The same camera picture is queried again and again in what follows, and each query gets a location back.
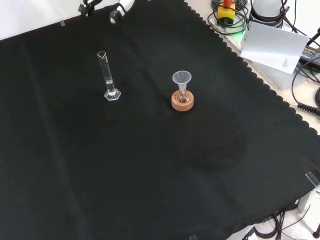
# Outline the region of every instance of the black cable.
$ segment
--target black cable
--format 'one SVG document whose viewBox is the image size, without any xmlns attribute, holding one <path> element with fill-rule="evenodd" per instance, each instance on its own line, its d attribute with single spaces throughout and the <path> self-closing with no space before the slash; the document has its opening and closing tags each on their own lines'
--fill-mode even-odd
<svg viewBox="0 0 320 240">
<path fill-rule="evenodd" d="M 312 67 L 310 67 L 309 72 L 311 73 L 311 75 L 315 78 L 315 80 L 320 83 L 319 79 L 317 78 L 317 76 L 315 75 L 314 71 L 312 70 Z"/>
<path fill-rule="evenodd" d="M 287 236 L 290 239 L 293 239 L 293 237 L 288 236 L 287 234 L 285 234 L 283 231 L 281 231 L 283 235 Z"/>
<path fill-rule="evenodd" d="M 247 14 L 248 14 L 249 10 L 245 5 L 248 3 L 248 0 L 237 0 L 232 3 L 235 4 L 235 9 L 228 7 L 228 6 L 224 6 L 224 4 L 222 2 L 220 2 L 219 0 L 212 0 L 212 2 L 211 2 L 213 12 L 208 16 L 207 21 L 208 21 L 209 25 L 211 26 L 211 28 L 214 29 L 217 33 L 219 33 L 221 35 L 225 35 L 225 36 L 235 35 L 235 34 L 243 33 L 246 30 L 246 26 L 248 23 Z M 216 15 L 216 12 L 218 11 L 219 7 L 223 7 L 225 9 L 231 9 L 231 10 L 235 11 L 235 15 L 240 16 L 240 20 L 237 21 L 236 23 L 232 23 L 232 24 L 227 24 L 227 23 L 219 20 Z M 234 32 L 221 32 L 215 25 L 213 25 L 210 22 L 210 17 L 212 15 L 216 19 L 216 22 L 218 24 L 222 25 L 222 28 L 231 28 L 231 29 L 242 28 L 242 29 L 239 31 L 234 31 Z"/>
<path fill-rule="evenodd" d="M 308 210 L 304 213 L 304 215 L 303 215 L 303 216 L 302 216 L 298 221 L 296 221 L 296 222 L 294 222 L 294 223 L 290 224 L 289 226 L 286 226 L 286 227 L 285 227 L 285 228 L 283 228 L 282 230 L 285 230 L 285 229 L 287 229 L 287 228 L 290 228 L 290 227 L 292 227 L 293 225 L 295 225 L 295 224 L 299 223 L 302 219 L 304 219 L 304 217 L 305 217 L 305 216 L 307 215 L 307 213 L 309 212 L 310 207 L 311 207 L 311 204 L 309 205 Z"/>
<path fill-rule="evenodd" d="M 298 28 L 296 28 L 295 26 L 293 26 L 292 23 L 288 20 L 287 17 L 284 17 L 283 20 L 290 26 L 290 28 L 292 28 L 292 30 L 293 30 L 296 34 L 299 32 L 299 33 L 301 33 L 302 35 L 308 37 L 308 35 L 306 35 L 306 34 L 303 33 L 302 31 L 300 31 Z M 316 45 L 318 45 L 318 46 L 320 47 L 320 44 L 319 44 L 319 43 L 317 43 L 315 40 L 313 40 L 313 39 L 310 38 L 310 37 L 308 37 L 308 38 L 310 39 L 310 41 L 312 41 L 313 43 L 315 43 Z"/>
<path fill-rule="evenodd" d="M 297 20 L 297 0 L 294 1 L 294 22 L 293 22 L 293 26 L 296 25 L 296 20 Z"/>
<path fill-rule="evenodd" d="M 291 84 L 291 93 L 292 93 L 292 96 L 293 96 L 293 99 L 296 101 L 296 103 L 298 104 L 298 107 L 299 107 L 299 105 L 302 105 L 302 103 L 299 103 L 298 102 L 298 100 L 296 99 L 296 97 L 295 97 L 295 94 L 294 94 L 294 83 L 295 83 L 295 80 L 296 80 L 296 77 L 297 77 L 297 75 L 299 74 L 299 72 L 305 67 L 305 66 L 307 66 L 309 63 L 311 63 L 311 62 L 313 62 L 313 61 L 315 61 L 315 60 L 317 60 L 317 59 L 320 59 L 320 56 L 318 56 L 318 57 L 315 57 L 314 59 L 310 59 L 309 61 L 307 61 L 303 66 L 299 66 L 298 68 L 299 68 L 299 70 L 296 72 L 296 74 L 294 75 L 294 77 L 293 77 L 293 80 L 292 80 L 292 84 Z"/>
</svg>

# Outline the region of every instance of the black tablecloth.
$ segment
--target black tablecloth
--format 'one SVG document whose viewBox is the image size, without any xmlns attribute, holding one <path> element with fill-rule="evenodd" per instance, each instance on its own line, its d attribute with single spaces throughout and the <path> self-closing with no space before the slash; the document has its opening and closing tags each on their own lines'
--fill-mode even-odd
<svg viewBox="0 0 320 240">
<path fill-rule="evenodd" d="M 316 131 L 182 0 L 111 9 L 0 42 L 2 240 L 225 240 L 312 189 Z"/>
</svg>

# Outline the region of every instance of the white paper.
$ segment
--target white paper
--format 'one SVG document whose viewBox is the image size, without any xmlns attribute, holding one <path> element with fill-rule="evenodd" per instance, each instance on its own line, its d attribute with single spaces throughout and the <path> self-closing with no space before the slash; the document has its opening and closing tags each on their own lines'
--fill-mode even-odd
<svg viewBox="0 0 320 240">
<path fill-rule="evenodd" d="M 249 29 L 240 56 L 292 74 L 309 38 L 257 22 Z"/>
</svg>

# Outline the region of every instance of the white surface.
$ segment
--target white surface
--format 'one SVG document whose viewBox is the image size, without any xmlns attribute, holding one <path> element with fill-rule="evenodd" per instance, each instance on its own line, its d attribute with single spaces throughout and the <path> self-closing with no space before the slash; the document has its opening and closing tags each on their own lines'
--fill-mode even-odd
<svg viewBox="0 0 320 240">
<path fill-rule="evenodd" d="M 80 15 L 82 0 L 1 0 L 0 40 Z M 97 9 L 116 4 L 104 0 Z"/>
<path fill-rule="evenodd" d="M 298 209 L 288 211 L 285 213 L 283 227 L 289 226 L 296 221 L 298 221 L 303 216 Z M 320 224 L 320 195 L 316 194 L 313 201 L 311 202 L 311 207 L 309 212 L 305 217 L 297 224 L 283 230 L 285 234 L 289 237 L 295 239 L 305 239 L 305 240 L 315 240 L 312 233 L 317 230 Z M 267 221 L 265 223 L 257 224 L 255 227 L 261 233 L 268 233 L 274 229 L 275 223 L 273 220 Z M 249 240 L 262 240 L 262 238 L 250 238 Z"/>
<path fill-rule="evenodd" d="M 241 57 L 292 74 L 309 38 L 250 22 Z"/>
<path fill-rule="evenodd" d="M 227 240 L 241 240 L 253 227 L 254 225 L 247 226 L 243 230 L 232 234 Z"/>
</svg>

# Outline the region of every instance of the wooden stand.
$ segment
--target wooden stand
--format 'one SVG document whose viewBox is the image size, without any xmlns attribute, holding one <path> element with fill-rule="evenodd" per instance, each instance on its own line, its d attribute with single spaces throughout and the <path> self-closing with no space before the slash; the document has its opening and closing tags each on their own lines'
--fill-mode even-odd
<svg viewBox="0 0 320 240">
<path fill-rule="evenodd" d="M 181 103 L 176 100 L 177 92 L 179 92 L 179 91 L 175 91 L 172 94 L 172 97 L 171 97 L 172 107 L 175 110 L 180 111 L 180 112 L 185 112 L 185 111 L 190 110 L 194 106 L 194 101 L 195 101 L 194 95 L 191 92 L 187 91 L 189 93 L 190 100 L 186 103 Z"/>
</svg>

